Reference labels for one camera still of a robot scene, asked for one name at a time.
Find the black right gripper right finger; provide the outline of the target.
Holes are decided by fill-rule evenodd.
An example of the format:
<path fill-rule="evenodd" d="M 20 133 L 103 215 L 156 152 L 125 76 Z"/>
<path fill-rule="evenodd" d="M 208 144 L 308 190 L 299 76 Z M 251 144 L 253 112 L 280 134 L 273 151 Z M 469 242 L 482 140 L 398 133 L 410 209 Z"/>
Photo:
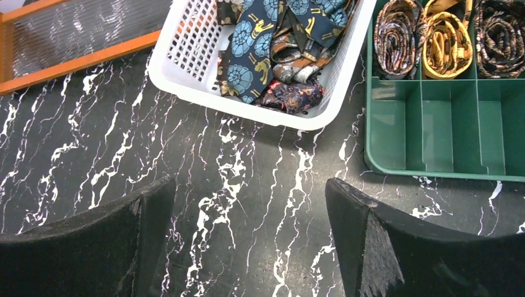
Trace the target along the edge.
<path fill-rule="evenodd" d="M 496 238 L 413 217 L 339 178 L 326 207 L 347 296 L 523 296 L 524 235 Z"/>

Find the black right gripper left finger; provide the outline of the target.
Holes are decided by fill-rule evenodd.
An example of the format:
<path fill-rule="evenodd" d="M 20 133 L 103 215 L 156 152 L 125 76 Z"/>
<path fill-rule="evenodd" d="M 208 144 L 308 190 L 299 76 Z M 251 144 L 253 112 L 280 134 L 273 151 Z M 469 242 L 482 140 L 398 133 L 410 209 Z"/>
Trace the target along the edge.
<path fill-rule="evenodd" d="M 19 235 L 1 235 L 2 296 L 147 296 L 176 183 L 126 196 Z"/>

